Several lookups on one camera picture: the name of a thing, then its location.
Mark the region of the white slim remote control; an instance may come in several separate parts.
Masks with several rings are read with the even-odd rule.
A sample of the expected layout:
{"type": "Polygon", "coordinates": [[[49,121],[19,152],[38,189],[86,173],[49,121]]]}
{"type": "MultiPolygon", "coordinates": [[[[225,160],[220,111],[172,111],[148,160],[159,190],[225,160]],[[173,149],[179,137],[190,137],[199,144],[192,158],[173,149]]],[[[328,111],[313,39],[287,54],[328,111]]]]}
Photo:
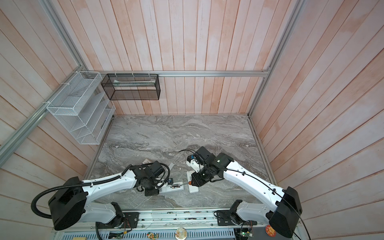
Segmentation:
{"type": "Polygon", "coordinates": [[[164,185],[159,189],[159,193],[163,195],[163,194],[179,192],[183,190],[184,190],[184,183],[176,182],[176,183],[173,183],[172,185],[168,185],[168,184],[164,185]]]}

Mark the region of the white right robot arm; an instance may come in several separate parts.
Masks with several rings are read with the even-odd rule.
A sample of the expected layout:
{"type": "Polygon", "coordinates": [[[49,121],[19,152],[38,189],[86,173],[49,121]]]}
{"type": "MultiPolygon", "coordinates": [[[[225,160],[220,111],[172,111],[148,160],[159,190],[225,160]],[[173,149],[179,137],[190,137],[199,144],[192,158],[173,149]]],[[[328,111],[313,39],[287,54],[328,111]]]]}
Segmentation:
{"type": "Polygon", "coordinates": [[[215,156],[204,147],[187,157],[187,165],[194,169],[190,186],[199,188],[218,177],[238,185],[261,201],[251,204],[236,200],[229,210],[216,211],[214,215],[219,226],[263,223],[285,238],[294,236],[303,213],[294,188],[275,186],[246,170],[229,155],[215,156]]]}

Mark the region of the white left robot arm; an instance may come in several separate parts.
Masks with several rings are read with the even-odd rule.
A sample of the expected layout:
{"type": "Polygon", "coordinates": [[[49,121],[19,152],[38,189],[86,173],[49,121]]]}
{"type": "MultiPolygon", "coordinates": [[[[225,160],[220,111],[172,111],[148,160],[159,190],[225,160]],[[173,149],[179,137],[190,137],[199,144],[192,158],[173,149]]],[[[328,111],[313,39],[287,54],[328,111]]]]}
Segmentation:
{"type": "Polygon", "coordinates": [[[96,200],[112,193],[136,189],[157,195],[170,176],[166,164],[155,161],[143,165],[129,165],[121,173],[94,180],[81,181],[74,177],[57,188],[49,200],[51,218],[56,231],[65,230],[81,222],[99,222],[118,227],[124,214],[118,203],[98,204],[96,200]]]}

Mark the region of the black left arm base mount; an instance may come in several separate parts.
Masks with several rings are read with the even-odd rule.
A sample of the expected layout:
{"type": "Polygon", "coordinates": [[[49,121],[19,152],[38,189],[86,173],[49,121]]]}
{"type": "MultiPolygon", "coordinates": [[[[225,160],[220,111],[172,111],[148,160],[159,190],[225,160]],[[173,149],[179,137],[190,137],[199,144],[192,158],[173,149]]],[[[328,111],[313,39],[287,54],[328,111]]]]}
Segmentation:
{"type": "Polygon", "coordinates": [[[138,226],[138,221],[139,221],[139,212],[123,212],[124,214],[124,227],[126,229],[132,230],[137,228],[138,226]]]}

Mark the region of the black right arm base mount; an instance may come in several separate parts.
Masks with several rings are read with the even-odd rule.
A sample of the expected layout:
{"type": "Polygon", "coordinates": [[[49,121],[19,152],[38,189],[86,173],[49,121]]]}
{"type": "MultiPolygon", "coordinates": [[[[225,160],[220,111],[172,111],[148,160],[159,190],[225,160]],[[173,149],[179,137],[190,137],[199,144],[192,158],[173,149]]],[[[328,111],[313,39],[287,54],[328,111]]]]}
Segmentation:
{"type": "Polygon", "coordinates": [[[245,221],[241,219],[236,212],[230,210],[215,211],[214,216],[216,217],[219,226],[234,226],[243,224],[251,226],[258,224],[255,221],[245,221]]]}

